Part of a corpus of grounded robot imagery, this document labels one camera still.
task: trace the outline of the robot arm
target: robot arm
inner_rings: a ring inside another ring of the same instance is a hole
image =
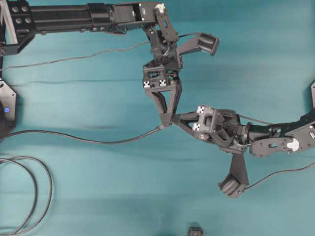
[[[175,115],[173,122],[193,137],[233,154],[230,172],[219,183],[229,197],[238,197],[249,186],[244,161],[248,148],[253,156],[264,157],[274,152],[299,153],[315,146],[315,109],[297,122],[262,126],[242,125],[235,111],[201,105],[195,112]]]

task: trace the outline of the teal cloth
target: teal cloth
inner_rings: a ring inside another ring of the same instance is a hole
[[[31,5],[85,4],[85,0],[30,0]],[[269,122],[298,120],[312,107],[315,79],[315,2],[312,0],[166,0],[180,33],[204,31],[220,38],[217,54],[187,55],[180,76],[178,113],[206,104]],[[126,36],[103,33],[37,35],[4,65],[22,65],[127,48],[146,41],[142,30]],[[149,45],[128,53],[32,68],[10,69],[3,79],[18,94],[15,130],[48,129],[114,141],[160,124],[142,88]],[[217,187],[231,156],[172,126],[134,143],[102,146],[45,134],[0,143],[2,157],[30,155],[54,177],[54,199],[30,235],[185,236],[200,225],[206,236],[312,236],[315,168],[274,176],[238,199]],[[301,154],[246,154],[250,182],[315,160]],[[44,209],[45,173],[36,173]],[[32,182],[18,167],[0,167],[0,230],[17,226],[32,203]]]

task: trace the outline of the metal bracket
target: metal bracket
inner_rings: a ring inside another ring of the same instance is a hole
[[[25,0],[0,0],[0,7],[0,30],[3,31],[6,27],[11,38],[11,44],[0,45],[0,56],[17,54],[34,39],[36,34],[31,8]]]
[[[182,94],[182,83],[177,75],[168,75],[164,66],[143,69],[143,88],[155,102],[163,125],[169,126]],[[169,103],[162,92],[170,92]]]
[[[250,148],[251,154],[256,157],[269,156],[271,153],[274,152],[287,152],[290,154],[298,150],[299,142],[297,141],[297,139],[293,139],[290,137],[257,140],[252,144]]]
[[[168,10],[165,8],[163,13],[160,8],[156,8],[156,16],[158,25],[163,33],[164,38],[169,43],[175,43],[179,40],[178,32],[172,26],[172,23],[168,17]]]

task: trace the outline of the cable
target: cable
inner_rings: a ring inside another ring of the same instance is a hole
[[[5,68],[0,69],[0,71],[4,71],[4,70],[8,70],[11,68],[24,68],[24,67],[33,67],[33,66],[39,66],[39,65],[47,65],[47,64],[53,64],[53,63],[57,63],[57,62],[62,62],[62,61],[69,61],[69,60],[80,60],[80,59],[88,59],[88,58],[93,58],[96,57],[100,54],[104,54],[104,53],[112,53],[112,52],[129,52],[135,48],[139,48],[141,46],[144,46],[146,44],[149,44],[149,42],[142,42],[142,43],[138,43],[132,47],[129,48],[125,48],[125,49],[107,49],[107,50],[102,50],[100,52],[88,55],[88,56],[82,56],[82,57],[70,57],[70,58],[63,58],[63,59],[59,59],[59,60],[52,60],[52,61],[46,61],[46,62],[40,62],[40,63],[34,63],[34,64],[27,64],[27,65],[12,65],[12,66],[7,66]]]
[[[187,37],[187,36],[192,36],[192,35],[199,35],[199,34],[202,34],[202,32],[185,33],[185,34],[182,34],[182,35],[180,35],[178,37],[182,38],[182,37]]]
[[[256,182],[256,183],[252,184],[251,186],[249,186],[249,187],[247,187],[247,188],[245,188],[245,189],[250,189],[250,188],[252,188],[252,187],[254,187],[254,186],[260,184],[261,182],[265,181],[267,178],[269,178],[269,177],[271,177],[271,176],[273,176],[273,175],[275,175],[275,174],[292,173],[292,172],[304,171],[304,170],[306,170],[306,169],[312,167],[313,165],[315,165],[315,162],[313,162],[312,164],[310,164],[310,165],[308,165],[308,166],[306,166],[306,167],[302,167],[302,168],[300,168],[300,169],[284,170],[284,171],[277,171],[277,172],[274,172],[274,173],[272,173],[272,174],[270,174],[270,175],[267,175],[265,178],[262,178],[260,181],[258,181],[258,182]]]
[[[19,134],[26,134],[26,133],[44,133],[44,134],[54,134],[54,135],[59,135],[59,136],[62,136],[62,137],[66,137],[66,138],[70,138],[70,139],[74,139],[74,140],[77,140],[77,141],[80,141],[80,142],[86,142],[86,143],[90,143],[90,144],[104,144],[104,145],[113,145],[113,144],[123,144],[123,143],[129,143],[129,142],[133,142],[133,141],[136,141],[136,140],[139,140],[139,139],[142,139],[144,137],[147,137],[151,134],[154,134],[158,131],[161,131],[165,128],[165,126],[163,125],[159,125],[158,127],[156,127],[155,129],[147,132],[147,133],[144,133],[142,135],[139,135],[137,137],[134,137],[134,138],[131,138],[131,139],[126,139],[126,140],[120,140],[120,141],[113,141],[113,142],[103,142],[103,141],[94,141],[94,140],[89,140],[89,139],[82,139],[82,138],[79,138],[79,137],[76,137],[76,136],[72,136],[72,135],[69,135],[69,134],[65,134],[65,133],[60,133],[60,132],[55,132],[55,131],[47,131],[47,130],[36,130],[36,129],[33,129],[33,130],[22,130],[22,131],[18,131],[18,132],[14,132],[14,133],[10,133],[10,134],[7,134],[3,137],[1,137],[1,140],[4,140],[4,139],[7,139],[9,137],[12,137],[12,136],[15,136],[15,135],[19,135]]]
[[[42,215],[40,216],[40,218],[34,224],[32,224],[31,226],[29,226],[26,229],[23,229],[23,228],[26,225],[26,223],[29,221],[31,216],[33,215],[34,210],[36,208],[37,199],[38,199],[38,186],[37,186],[37,182],[36,182],[36,179],[35,179],[33,173],[28,168],[26,168],[24,165],[22,165],[21,163],[17,162],[18,160],[32,160],[32,161],[35,161],[35,162],[39,163],[42,166],[42,168],[45,170],[45,172],[46,172],[46,174],[48,176],[48,180],[49,180],[49,194],[48,194],[48,201],[47,201],[46,208],[45,208],[44,212],[42,213]],[[44,164],[42,161],[38,160],[37,158],[29,157],[29,156],[17,156],[17,157],[13,157],[13,158],[9,158],[9,159],[0,158],[0,165],[4,164],[4,163],[15,164],[15,165],[18,165],[21,168],[23,168],[31,176],[31,179],[32,179],[33,185],[34,185],[34,201],[33,201],[33,205],[31,207],[31,210],[30,210],[29,214],[27,215],[26,219],[12,233],[10,233],[10,234],[0,234],[0,236],[20,236],[20,235],[26,234],[27,232],[31,231],[36,226],[38,226],[38,224],[46,216],[46,214],[47,214],[47,212],[49,210],[50,204],[51,204],[52,196],[53,196],[53,181],[52,181],[51,173],[50,173],[48,167],[46,166],[46,164]]]
[[[262,120],[259,120],[259,119],[246,117],[246,116],[243,116],[243,115],[240,115],[240,114],[239,114],[239,117],[244,118],[244,119],[248,119],[248,120],[251,120],[251,121],[255,121],[255,122],[258,122],[258,123],[266,124],[266,125],[273,125],[273,123],[269,123],[269,122],[265,122],[265,121],[262,121]]]

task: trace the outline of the black bracket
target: black bracket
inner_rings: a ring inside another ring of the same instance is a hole
[[[1,30],[6,28],[11,43],[0,45],[0,56],[19,53],[35,37],[36,30],[31,14],[31,8],[27,1],[0,0]]]
[[[198,37],[189,40],[177,49],[177,61],[179,68],[183,67],[182,55],[203,51],[212,56],[216,54],[219,46],[219,38],[212,34],[201,33]]]
[[[233,155],[230,172],[218,186],[230,198],[237,198],[244,193],[249,180],[243,153]]]
[[[164,66],[143,69],[143,88],[145,93],[155,102],[163,125],[169,126],[176,113],[182,94],[182,83],[175,74],[167,74]],[[170,92],[169,103],[166,104],[163,92]]]

